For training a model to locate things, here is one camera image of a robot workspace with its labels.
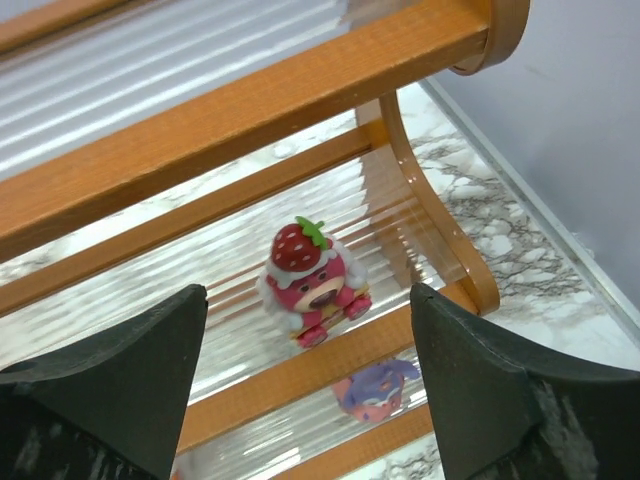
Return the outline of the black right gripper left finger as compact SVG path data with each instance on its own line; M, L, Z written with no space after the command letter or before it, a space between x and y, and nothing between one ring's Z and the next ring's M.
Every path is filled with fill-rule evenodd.
M167 479L208 303L189 285L1 372L4 479Z

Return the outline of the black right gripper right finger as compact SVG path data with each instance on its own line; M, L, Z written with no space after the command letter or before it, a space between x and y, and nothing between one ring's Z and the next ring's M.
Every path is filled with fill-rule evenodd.
M410 306L446 478L638 478L638 372L544 347L424 284Z

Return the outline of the purple bunny pink cup toy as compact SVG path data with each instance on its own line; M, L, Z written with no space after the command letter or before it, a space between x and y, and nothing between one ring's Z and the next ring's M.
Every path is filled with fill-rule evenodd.
M400 408L405 381L419 377L411 362L391 358L353 373L331 389L344 413L363 423L379 423Z

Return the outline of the pink bear cake slice toy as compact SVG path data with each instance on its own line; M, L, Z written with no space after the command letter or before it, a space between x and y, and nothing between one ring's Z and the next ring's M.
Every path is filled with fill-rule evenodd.
M372 306L367 268L323 227L302 216L282 227L256 281L266 313L303 349Z

